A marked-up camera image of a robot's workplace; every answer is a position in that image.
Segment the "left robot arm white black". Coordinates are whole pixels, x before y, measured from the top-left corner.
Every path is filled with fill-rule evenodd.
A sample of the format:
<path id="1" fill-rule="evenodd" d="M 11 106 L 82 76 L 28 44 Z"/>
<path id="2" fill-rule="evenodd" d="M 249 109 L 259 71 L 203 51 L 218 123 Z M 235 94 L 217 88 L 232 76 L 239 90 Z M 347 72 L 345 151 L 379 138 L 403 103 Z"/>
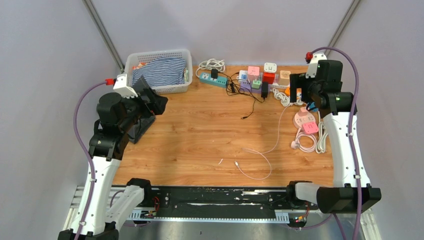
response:
<path id="1" fill-rule="evenodd" d="M 147 179 L 132 178 L 117 201 L 109 206 L 113 179 L 129 143 L 129 132 L 138 127 L 139 139 L 164 113 L 168 99 L 157 94 L 143 76 L 131 82 L 125 74 L 104 81 L 113 91 L 97 103 L 98 119 L 93 136 L 83 151 L 88 171 L 76 216 L 68 229 L 58 234 L 60 240 L 117 240 L 125 221 L 137 205 L 153 201 L 152 185 Z"/>

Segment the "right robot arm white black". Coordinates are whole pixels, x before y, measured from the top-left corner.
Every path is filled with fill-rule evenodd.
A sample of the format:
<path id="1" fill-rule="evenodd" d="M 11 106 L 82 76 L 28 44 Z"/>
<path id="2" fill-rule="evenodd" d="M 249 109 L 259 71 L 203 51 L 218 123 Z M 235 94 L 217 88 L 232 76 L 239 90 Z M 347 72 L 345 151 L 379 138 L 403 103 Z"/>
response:
<path id="1" fill-rule="evenodd" d="M 342 91 L 343 64 L 338 60 L 310 60 L 305 73 L 290 75 L 290 99 L 301 89 L 301 99 L 318 108 L 328 133 L 333 159 L 333 186 L 291 181 L 286 204 L 298 209 L 313 203 L 324 214 L 362 214 L 382 198 L 372 187 L 362 162 L 357 138 L 354 94 Z"/>

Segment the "round pink power strip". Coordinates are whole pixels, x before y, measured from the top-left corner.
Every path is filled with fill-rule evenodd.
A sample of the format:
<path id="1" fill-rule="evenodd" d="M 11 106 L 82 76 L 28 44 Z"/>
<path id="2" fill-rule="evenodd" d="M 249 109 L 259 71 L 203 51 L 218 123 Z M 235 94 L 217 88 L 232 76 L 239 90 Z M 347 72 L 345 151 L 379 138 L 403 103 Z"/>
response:
<path id="1" fill-rule="evenodd" d="M 303 106 L 298 110 L 298 112 L 296 112 L 292 122 L 296 128 L 301 129 L 304 124 L 308 124 L 308 123 L 316 124 L 317 120 L 315 116 L 312 113 L 310 113 L 308 110 L 306 110 L 306 107 Z"/>

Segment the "pink cube adapter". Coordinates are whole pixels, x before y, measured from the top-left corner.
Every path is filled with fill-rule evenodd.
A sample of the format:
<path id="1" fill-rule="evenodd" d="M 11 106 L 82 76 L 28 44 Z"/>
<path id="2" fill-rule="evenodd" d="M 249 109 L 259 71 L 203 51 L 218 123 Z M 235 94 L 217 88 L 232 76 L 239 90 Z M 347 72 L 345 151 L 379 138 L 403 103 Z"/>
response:
<path id="1" fill-rule="evenodd" d="M 307 122 L 301 126 L 303 132 L 307 135 L 313 135 L 319 132 L 319 127 L 316 122 Z"/>

